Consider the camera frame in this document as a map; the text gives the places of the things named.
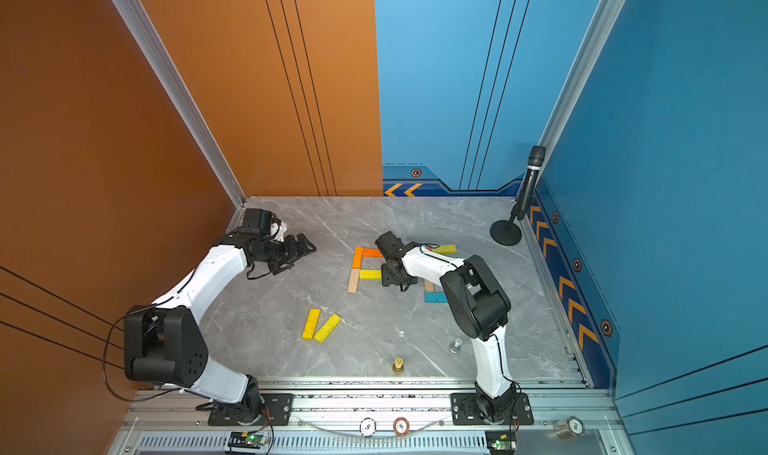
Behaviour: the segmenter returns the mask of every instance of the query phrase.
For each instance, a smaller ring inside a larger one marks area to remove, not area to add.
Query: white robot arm
[[[446,257],[415,242],[403,245],[391,231],[376,240],[376,247],[386,260],[384,286],[399,285],[405,291],[421,277],[442,287],[456,323],[472,339],[480,413],[490,423],[507,419],[516,399],[504,344],[512,305],[485,261],[476,255]]]
[[[256,380],[208,354],[198,325],[224,287],[249,265],[264,261],[278,274],[316,251],[303,235],[285,235],[272,212],[245,211],[241,227],[226,233],[203,261],[152,305],[132,307],[124,319],[125,374],[130,380],[172,384],[212,400],[210,409],[232,412],[250,424],[260,415]]]

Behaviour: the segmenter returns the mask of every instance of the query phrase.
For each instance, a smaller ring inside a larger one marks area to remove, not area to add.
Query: screw bolt
[[[458,354],[460,351],[462,351],[462,339],[457,338],[456,340],[452,341],[448,348],[451,350],[451,353]]]

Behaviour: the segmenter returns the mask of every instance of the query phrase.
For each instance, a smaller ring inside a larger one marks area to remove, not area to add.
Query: black mounting plate
[[[533,425],[533,411],[530,408],[531,402],[528,395],[520,393],[512,407],[512,415],[517,418],[518,425]],[[451,393],[451,410],[454,425],[490,425],[482,419],[476,393]],[[503,424],[509,425],[509,419]]]
[[[284,427],[288,424],[290,413],[293,410],[293,393],[262,393],[264,403],[270,409],[270,421],[273,427]],[[252,425],[239,425],[235,420],[237,412],[213,410],[208,416],[208,425],[211,427],[253,427],[264,425],[264,416],[257,418]]]

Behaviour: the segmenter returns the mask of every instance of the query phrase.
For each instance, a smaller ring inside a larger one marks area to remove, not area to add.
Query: yellow chevron arrow
[[[413,195],[413,191],[416,190],[420,186],[422,186],[421,183],[415,184],[413,187],[411,187],[410,189],[406,190],[406,195],[408,195],[409,197],[415,197],[415,195]]]
[[[540,212],[542,207],[531,207],[531,225],[533,225],[533,212]]]
[[[542,227],[545,229],[548,229],[549,226],[547,225],[547,222],[536,222],[536,240],[541,240],[541,234],[542,234]]]
[[[589,328],[586,328],[585,326],[579,324],[578,325],[578,346],[581,348],[581,350],[584,350],[584,335],[587,335],[592,340],[594,340],[594,343],[600,344],[598,341],[598,336],[594,334]]]
[[[574,290],[576,290],[576,287],[574,287],[574,283],[570,280],[568,280],[566,277],[560,277],[560,299],[563,299],[563,285],[567,285]]]
[[[558,246],[558,244],[554,243],[554,240],[544,237],[544,258],[547,258],[547,245]]]
[[[579,303],[576,303],[573,300],[573,298],[571,298],[568,300],[568,320],[570,320],[571,323],[573,323],[573,320],[574,320],[574,308],[576,308],[576,310],[579,310],[584,315],[587,315],[587,311],[584,310],[584,306]]]
[[[396,183],[395,185],[389,187],[389,190],[387,190],[384,193],[386,193],[390,197],[394,197],[396,195],[394,193],[392,193],[392,192],[394,192],[395,190],[398,190],[398,188],[400,188],[400,185],[402,185],[402,183]]]

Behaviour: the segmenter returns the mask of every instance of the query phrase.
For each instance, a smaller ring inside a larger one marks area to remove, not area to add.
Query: spool of wire
[[[554,425],[554,433],[563,440],[571,440],[584,435],[584,423],[578,417],[568,417]]]

